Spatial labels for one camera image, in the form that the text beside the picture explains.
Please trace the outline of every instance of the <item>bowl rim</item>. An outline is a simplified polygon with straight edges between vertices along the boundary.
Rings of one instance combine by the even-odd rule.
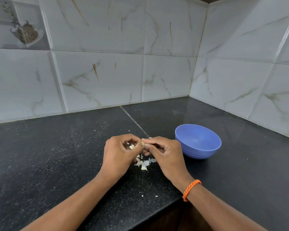
[[[177,137],[177,139],[178,139],[179,142],[185,144],[185,145],[188,146],[188,147],[191,147],[191,148],[196,149],[196,150],[201,150],[201,151],[215,151],[215,150],[218,150],[218,149],[221,147],[221,145],[222,145],[222,140],[221,140],[221,138],[218,136],[218,134],[216,134],[214,131],[212,131],[212,130],[210,130],[209,128],[206,128],[206,127],[204,127],[204,126],[200,126],[200,127],[205,128],[205,129],[208,129],[209,131],[213,132],[213,133],[219,138],[220,145],[219,145],[217,148],[211,149],[211,150],[205,150],[205,149],[195,148],[195,147],[192,147],[192,146],[184,143],[184,142],[177,136],[177,129],[178,129],[180,126],[186,126],[186,125],[200,126],[200,125],[196,125],[196,124],[182,124],[182,125],[179,125],[179,126],[176,128],[176,130],[174,131],[174,134],[175,134],[175,136]]]

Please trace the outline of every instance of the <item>black countertop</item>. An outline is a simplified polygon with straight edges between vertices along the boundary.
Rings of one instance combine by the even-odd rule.
[[[207,160],[189,172],[219,198],[269,230],[289,230],[289,139],[193,98],[124,106],[151,137],[174,138],[180,124],[216,132]],[[19,230],[99,171],[105,141],[145,133],[120,107],[0,124],[0,230]],[[181,199],[157,163],[131,165],[79,230],[128,230]]]

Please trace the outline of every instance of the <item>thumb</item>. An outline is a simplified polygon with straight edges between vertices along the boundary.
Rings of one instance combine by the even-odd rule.
[[[156,160],[159,160],[162,157],[162,154],[154,145],[146,143],[144,148],[148,150]]]
[[[134,159],[136,156],[138,156],[142,152],[142,143],[137,143],[136,146],[132,149],[127,151],[130,156]]]

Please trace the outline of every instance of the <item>forearm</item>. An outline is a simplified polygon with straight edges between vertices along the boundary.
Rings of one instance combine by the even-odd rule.
[[[75,231],[115,183],[99,173],[92,181],[22,231]]]
[[[180,185],[178,185],[179,190],[184,193],[192,181],[192,177],[182,180]],[[200,184],[196,184],[190,190],[187,198],[215,231],[266,230],[217,198]]]

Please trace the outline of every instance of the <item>hand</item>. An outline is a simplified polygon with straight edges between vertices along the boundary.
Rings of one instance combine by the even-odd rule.
[[[124,143],[135,144],[134,149],[127,150]],[[142,152],[140,138],[132,135],[113,136],[106,141],[104,147],[103,165],[100,173],[115,183],[126,173],[132,160]]]
[[[145,155],[151,153],[166,178],[183,193],[194,179],[185,166],[180,142],[163,137],[142,139],[142,141],[145,143]]]

